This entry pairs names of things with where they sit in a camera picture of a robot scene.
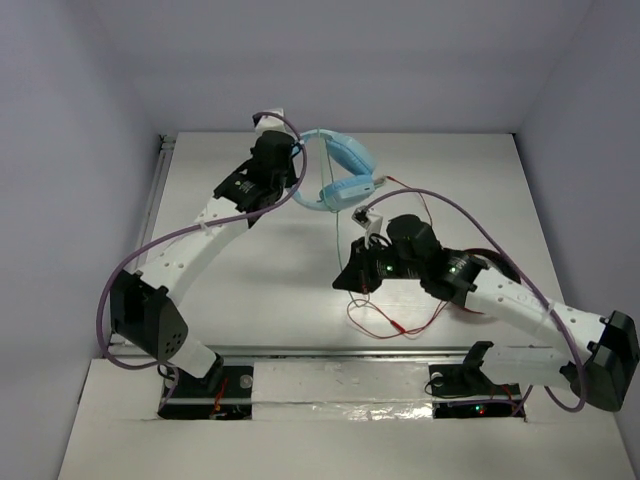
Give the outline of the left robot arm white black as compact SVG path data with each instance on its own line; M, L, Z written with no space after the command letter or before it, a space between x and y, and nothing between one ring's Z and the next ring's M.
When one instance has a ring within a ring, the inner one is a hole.
M213 259L294 186L298 178L293 157L298 150L298 142L287 133L262 133L249 159L214 189L193 231L136 272L119 272L110 288L114 332L154 360L175 366L200 394L221 386L224 361L197 340L178 306Z

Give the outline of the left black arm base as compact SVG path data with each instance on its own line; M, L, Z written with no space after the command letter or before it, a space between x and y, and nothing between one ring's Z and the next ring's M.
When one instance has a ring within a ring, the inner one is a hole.
M219 357L212 372L196 378L158 366L163 387L157 414L164 420L251 420L254 366L226 365Z

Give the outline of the white foam block with tape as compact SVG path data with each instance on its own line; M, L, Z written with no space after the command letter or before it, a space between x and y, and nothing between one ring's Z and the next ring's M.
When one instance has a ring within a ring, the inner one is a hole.
M258 421L427 420L433 416L425 363L294 360L254 366Z

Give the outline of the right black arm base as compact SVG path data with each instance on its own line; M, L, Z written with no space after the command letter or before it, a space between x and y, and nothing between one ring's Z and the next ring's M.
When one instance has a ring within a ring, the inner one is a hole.
M518 384L497 384L480 369L494 344L476 342L461 363L429 367L424 392L431 396L435 419L526 418Z

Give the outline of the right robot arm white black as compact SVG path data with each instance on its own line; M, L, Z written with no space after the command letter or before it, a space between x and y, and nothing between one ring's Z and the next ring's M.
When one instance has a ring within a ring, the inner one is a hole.
M460 363L432 367L433 396L467 399L507 384L539 385L569 390L600 410L620 411L639 364L631 317L540 299L519 274L506 276L468 251L442 246L432 227L413 214L393 218L384 235L365 215L356 220L366 233L352 242L334 289L370 294L385 280L416 280L431 297L503 321L538 342L475 342Z

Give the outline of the red headphones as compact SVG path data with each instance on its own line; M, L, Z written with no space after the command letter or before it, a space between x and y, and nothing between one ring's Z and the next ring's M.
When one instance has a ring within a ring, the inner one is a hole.
M464 311L489 315L506 287L522 285L521 275L499 252L447 248L446 254L446 302Z

